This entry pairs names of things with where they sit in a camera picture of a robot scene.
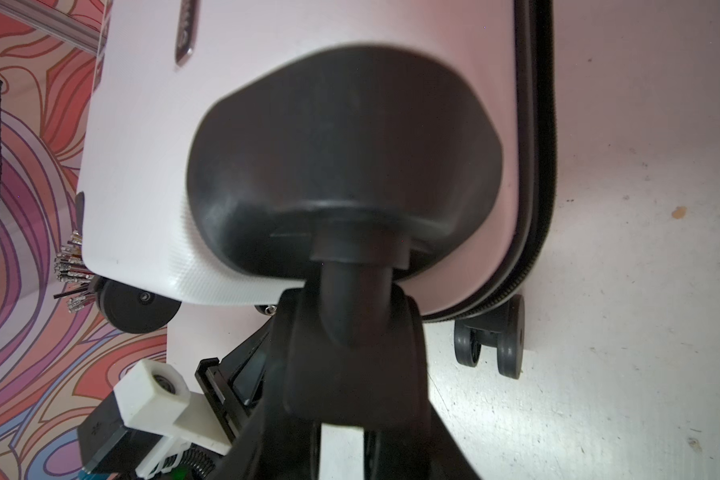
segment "scratched white surface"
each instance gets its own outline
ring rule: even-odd
[[[484,478],[720,478],[720,0],[555,14],[558,200],[524,373],[490,349],[461,367],[451,323],[426,326],[432,403]],[[262,321],[231,312],[182,308],[169,362],[191,374]]]

